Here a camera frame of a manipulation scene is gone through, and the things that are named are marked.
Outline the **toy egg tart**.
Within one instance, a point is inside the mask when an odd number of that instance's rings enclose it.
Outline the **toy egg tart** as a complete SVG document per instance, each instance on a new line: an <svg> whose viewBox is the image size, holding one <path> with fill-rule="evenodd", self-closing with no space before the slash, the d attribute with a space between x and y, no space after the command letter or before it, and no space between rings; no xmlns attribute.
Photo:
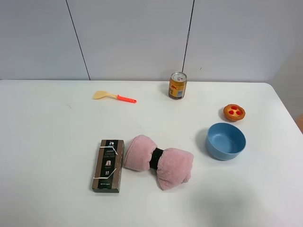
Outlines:
<svg viewBox="0 0 303 227"><path fill-rule="evenodd" d="M245 110L236 104L229 104L225 106L223 109L223 114L225 118L231 122L240 121L246 115Z"/></svg>

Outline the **blue plastic bowl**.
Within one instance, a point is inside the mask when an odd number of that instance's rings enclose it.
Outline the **blue plastic bowl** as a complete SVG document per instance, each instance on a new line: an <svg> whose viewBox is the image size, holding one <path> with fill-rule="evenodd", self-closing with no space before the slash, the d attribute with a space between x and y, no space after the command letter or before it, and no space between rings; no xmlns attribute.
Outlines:
<svg viewBox="0 0 303 227"><path fill-rule="evenodd" d="M228 161L236 158L245 146L246 138L242 131L229 123L213 124L207 131L206 150L218 160Z"/></svg>

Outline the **pink towel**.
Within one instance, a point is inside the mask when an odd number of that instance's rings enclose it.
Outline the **pink towel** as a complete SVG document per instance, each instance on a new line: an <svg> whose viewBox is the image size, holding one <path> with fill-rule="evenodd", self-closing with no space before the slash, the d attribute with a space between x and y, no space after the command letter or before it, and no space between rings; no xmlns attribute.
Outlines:
<svg viewBox="0 0 303 227"><path fill-rule="evenodd" d="M191 177L194 155L177 148L160 149L145 135L133 138L125 155L125 167L135 171L156 170L162 190L170 190Z"/></svg>

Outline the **gold beverage can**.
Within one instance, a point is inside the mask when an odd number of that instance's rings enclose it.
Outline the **gold beverage can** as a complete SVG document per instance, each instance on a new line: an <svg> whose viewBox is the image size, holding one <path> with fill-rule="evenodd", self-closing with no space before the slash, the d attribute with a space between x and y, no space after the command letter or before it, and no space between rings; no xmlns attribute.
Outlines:
<svg viewBox="0 0 303 227"><path fill-rule="evenodd" d="M187 76L183 72L172 73L169 80L169 97L172 99L182 99L187 86Z"/></svg>

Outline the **brown coffee capsule box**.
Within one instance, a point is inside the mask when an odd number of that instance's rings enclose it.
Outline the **brown coffee capsule box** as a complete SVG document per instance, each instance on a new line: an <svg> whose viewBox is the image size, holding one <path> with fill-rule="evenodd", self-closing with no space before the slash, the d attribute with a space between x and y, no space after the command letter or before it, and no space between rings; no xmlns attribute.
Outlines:
<svg viewBox="0 0 303 227"><path fill-rule="evenodd" d="M123 140L102 140L98 150L92 190L119 193L125 143Z"/></svg>

